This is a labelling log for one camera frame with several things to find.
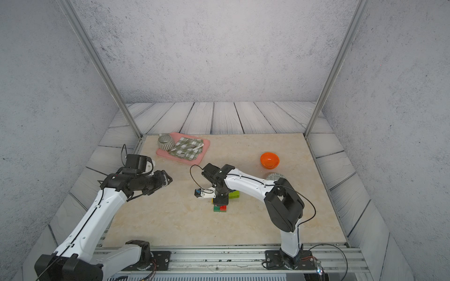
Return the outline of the orange plastic bowl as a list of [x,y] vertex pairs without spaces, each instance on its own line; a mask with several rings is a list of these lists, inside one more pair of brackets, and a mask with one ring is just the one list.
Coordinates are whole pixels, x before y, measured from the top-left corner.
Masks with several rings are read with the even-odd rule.
[[265,152],[260,156],[262,167],[268,170],[275,169],[280,164],[280,158],[272,152]]

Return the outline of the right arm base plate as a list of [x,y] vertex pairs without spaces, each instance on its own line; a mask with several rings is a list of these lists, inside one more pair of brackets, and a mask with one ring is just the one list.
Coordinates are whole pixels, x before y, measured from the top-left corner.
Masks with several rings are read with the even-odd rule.
[[302,251],[291,257],[282,250],[266,251],[264,267],[268,270],[315,270],[316,262],[311,251]]

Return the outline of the right aluminium frame post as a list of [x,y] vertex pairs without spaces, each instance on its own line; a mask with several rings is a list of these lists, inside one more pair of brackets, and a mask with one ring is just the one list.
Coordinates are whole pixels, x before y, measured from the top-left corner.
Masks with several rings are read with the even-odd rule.
[[355,13],[353,14],[352,20],[350,21],[349,27],[345,33],[345,36],[343,38],[343,41],[339,48],[339,51],[336,55],[335,61],[329,72],[328,78],[327,78],[327,80],[324,84],[324,87],[316,101],[311,118],[306,127],[306,131],[304,133],[305,139],[308,139],[310,134],[312,133],[312,130],[319,118],[319,114],[322,111],[323,106],[325,105],[326,100],[330,95],[332,86],[334,85],[334,82],[335,82],[336,78],[338,77],[339,71],[343,65],[343,62],[345,61],[346,55],[347,55],[348,51],[350,50],[352,42],[356,36],[357,30],[358,30],[360,23],[364,17],[364,13],[367,11],[369,2],[370,1],[368,1],[368,0],[360,0],[357,3]]

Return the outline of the aluminium frame post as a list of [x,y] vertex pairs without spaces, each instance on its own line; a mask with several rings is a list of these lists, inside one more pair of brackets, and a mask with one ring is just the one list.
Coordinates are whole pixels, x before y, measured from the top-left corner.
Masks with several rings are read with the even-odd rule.
[[336,55],[335,61],[329,72],[328,78],[327,78],[327,80],[324,84],[324,87],[316,101],[311,118],[306,127],[306,131],[304,133],[305,139],[308,139],[310,134],[312,133],[312,130],[319,118],[319,114],[322,111],[323,106],[325,105],[326,100],[330,95],[332,86],[334,85],[334,82],[335,82],[336,78],[338,77],[339,71],[343,65],[343,62],[345,61],[346,55],[347,55],[348,51],[350,50],[352,42],[356,36],[357,30],[358,30],[360,23],[364,17],[364,13],[367,11],[369,2],[370,1],[368,1],[368,0],[360,0],[357,3],[355,13],[353,14],[352,20],[350,21],[349,27],[345,33],[345,36],[343,38],[343,41],[339,48],[339,51]]
[[90,60],[92,61],[95,69],[97,70],[98,74],[100,75],[101,79],[103,80],[104,84],[106,85],[109,93],[111,94],[112,98],[115,100],[119,110],[123,114],[125,120],[128,122],[129,126],[131,127],[133,133],[137,136],[138,140],[141,140],[143,138],[143,133],[137,126],[134,118],[132,117],[130,110],[125,104],[125,101],[123,97],[120,95],[120,92],[118,91],[118,88],[114,84],[110,74],[108,73],[104,63],[101,60],[100,55],[98,54],[94,44],[92,43],[91,39],[89,38],[89,35],[87,34],[86,30],[84,29],[84,26],[79,19],[75,8],[73,7],[71,1],[69,0],[58,0],[58,5],[60,6],[62,12],[64,13],[64,16],[67,18],[71,28],[73,29],[75,35],[77,36],[80,43],[83,45],[84,50],[87,52],[88,56],[90,57]]

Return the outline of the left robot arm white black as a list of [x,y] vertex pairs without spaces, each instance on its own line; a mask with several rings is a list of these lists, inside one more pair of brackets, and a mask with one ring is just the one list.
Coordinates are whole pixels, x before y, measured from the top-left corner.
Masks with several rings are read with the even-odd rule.
[[93,204],[75,229],[50,254],[41,255],[35,263],[39,281],[106,281],[117,272],[132,267],[150,270],[150,280],[158,269],[157,259],[146,241],[131,240],[124,246],[95,259],[96,246],[116,212],[125,203],[171,184],[173,179],[164,170],[155,170],[150,157],[127,155],[126,164],[101,181]]

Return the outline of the left aluminium frame post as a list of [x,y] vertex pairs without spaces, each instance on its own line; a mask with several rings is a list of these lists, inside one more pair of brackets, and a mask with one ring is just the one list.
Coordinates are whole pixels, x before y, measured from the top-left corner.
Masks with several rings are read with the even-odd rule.
[[120,95],[120,92],[118,91],[118,88],[114,84],[110,74],[108,73],[104,63],[101,60],[100,55],[98,54],[94,44],[92,43],[91,39],[89,38],[89,35],[87,34],[86,30],[84,29],[84,26],[79,19],[75,8],[73,7],[71,1],[69,0],[58,0],[58,5],[60,6],[62,12],[64,13],[64,16],[67,18],[71,28],[73,29],[75,35],[77,36],[80,43],[83,45],[84,50],[87,52],[88,56],[90,57],[90,60],[92,61],[95,69],[97,70],[98,74],[100,75],[101,79],[103,80],[104,84],[106,85],[109,93],[111,94],[112,98],[115,100],[119,110],[123,114],[125,120],[128,122],[129,126],[131,127],[133,133],[137,136],[138,140],[141,140],[143,138],[143,133],[137,126],[134,118],[132,117],[130,110],[125,104],[125,101],[123,97]]

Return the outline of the striped ceramic cup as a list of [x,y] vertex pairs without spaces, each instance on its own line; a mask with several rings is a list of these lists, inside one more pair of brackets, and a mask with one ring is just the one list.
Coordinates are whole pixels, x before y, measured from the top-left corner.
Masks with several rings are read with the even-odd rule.
[[158,147],[162,151],[170,151],[175,146],[175,141],[170,134],[160,134],[158,138]]

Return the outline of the front aluminium rail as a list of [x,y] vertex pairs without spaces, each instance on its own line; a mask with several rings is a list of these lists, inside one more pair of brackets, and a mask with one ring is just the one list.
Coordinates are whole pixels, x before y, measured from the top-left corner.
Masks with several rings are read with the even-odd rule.
[[304,274],[318,281],[371,281],[372,276],[360,249],[336,244],[306,244],[316,262],[315,270],[268,270],[266,251],[277,245],[224,247],[153,247],[151,251],[171,251],[168,271],[159,274]]

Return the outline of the green checkered cloth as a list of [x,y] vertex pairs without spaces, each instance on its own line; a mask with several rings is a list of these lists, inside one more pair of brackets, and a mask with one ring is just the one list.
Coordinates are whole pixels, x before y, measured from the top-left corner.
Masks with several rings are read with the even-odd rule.
[[202,143],[204,143],[204,140],[202,139],[181,137],[180,140],[178,140],[178,142],[175,144],[174,148],[171,149],[168,153],[180,159],[196,160],[198,156],[203,152],[203,147],[195,151],[188,151],[187,148],[197,146]]

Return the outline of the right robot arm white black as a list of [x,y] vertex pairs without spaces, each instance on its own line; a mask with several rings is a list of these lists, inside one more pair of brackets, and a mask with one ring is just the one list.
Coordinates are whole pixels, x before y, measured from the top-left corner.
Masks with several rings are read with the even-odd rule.
[[202,176],[211,186],[207,189],[196,189],[197,198],[211,198],[217,207],[227,206],[230,193],[233,192],[244,193],[262,201],[271,222],[280,230],[280,255],[285,265],[293,268],[301,260],[304,251],[300,239],[300,225],[305,203],[287,179],[260,179],[232,165],[217,167],[211,163],[202,168]]

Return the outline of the lime long lego brick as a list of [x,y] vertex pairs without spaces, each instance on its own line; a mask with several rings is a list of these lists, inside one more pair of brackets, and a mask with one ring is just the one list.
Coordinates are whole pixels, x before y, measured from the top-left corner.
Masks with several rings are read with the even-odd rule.
[[229,199],[238,199],[240,197],[239,191],[233,191],[229,193]]

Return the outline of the white utensil on cloth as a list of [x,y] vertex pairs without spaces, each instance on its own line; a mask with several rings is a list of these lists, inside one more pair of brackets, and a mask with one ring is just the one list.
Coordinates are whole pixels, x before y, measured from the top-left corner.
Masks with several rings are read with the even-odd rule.
[[204,143],[199,144],[199,145],[197,145],[197,146],[189,147],[189,148],[187,148],[187,150],[188,150],[188,151],[195,151],[195,150],[198,150],[198,149],[202,148],[203,146],[204,146]]

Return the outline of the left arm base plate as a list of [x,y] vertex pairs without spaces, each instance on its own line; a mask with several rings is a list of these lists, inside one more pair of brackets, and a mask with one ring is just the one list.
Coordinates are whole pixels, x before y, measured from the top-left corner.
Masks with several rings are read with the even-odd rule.
[[169,270],[171,251],[151,251],[150,269],[161,272]]

